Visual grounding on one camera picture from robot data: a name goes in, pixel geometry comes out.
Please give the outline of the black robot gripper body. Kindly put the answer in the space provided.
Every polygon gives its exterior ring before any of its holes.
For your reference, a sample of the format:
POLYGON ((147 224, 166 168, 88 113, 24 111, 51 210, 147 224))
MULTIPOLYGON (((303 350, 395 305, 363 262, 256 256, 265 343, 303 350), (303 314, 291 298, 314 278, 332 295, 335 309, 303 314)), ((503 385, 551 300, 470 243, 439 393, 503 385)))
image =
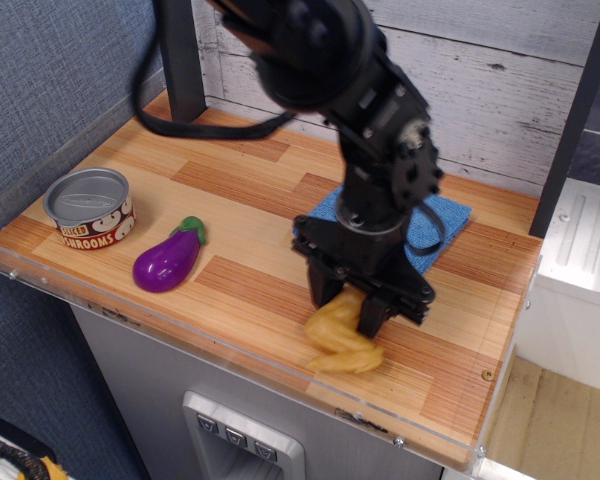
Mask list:
POLYGON ((293 248, 306 257, 308 267, 310 262, 344 267, 344 286, 353 286, 364 299, 375 292, 393 296, 397 315, 420 325, 428 315, 435 291, 407 257, 409 220, 405 217, 385 230, 367 231, 340 221, 301 215, 294 220, 293 248))

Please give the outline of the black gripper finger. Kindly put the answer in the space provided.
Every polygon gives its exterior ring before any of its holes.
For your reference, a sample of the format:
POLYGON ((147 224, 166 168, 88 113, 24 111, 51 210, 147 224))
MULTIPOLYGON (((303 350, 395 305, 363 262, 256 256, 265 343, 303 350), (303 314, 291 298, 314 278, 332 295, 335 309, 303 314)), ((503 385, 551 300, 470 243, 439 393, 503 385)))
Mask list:
POLYGON ((313 303, 322 307, 333 300, 343 289, 347 271, 342 266, 331 267, 320 262, 310 262, 308 278, 313 303))
POLYGON ((395 298, 385 292, 369 293, 363 300, 358 331, 376 336, 383 324, 399 313, 395 298))

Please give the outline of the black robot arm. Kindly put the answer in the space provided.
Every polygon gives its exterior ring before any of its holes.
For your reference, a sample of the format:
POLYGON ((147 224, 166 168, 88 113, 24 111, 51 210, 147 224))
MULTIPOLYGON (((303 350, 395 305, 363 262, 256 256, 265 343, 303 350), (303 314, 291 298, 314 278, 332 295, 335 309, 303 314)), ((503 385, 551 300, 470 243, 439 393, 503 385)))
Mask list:
POLYGON ((360 1, 219 1, 222 22, 252 53, 266 94, 292 113, 334 126, 345 162, 333 220, 295 219, 295 249, 324 306, 351 284, 364 293, 358 329, 374 337, 391 317, 422 322, 433 288, 409 261, 415 210, 442 178, 428 105, 387 54, 360 1))

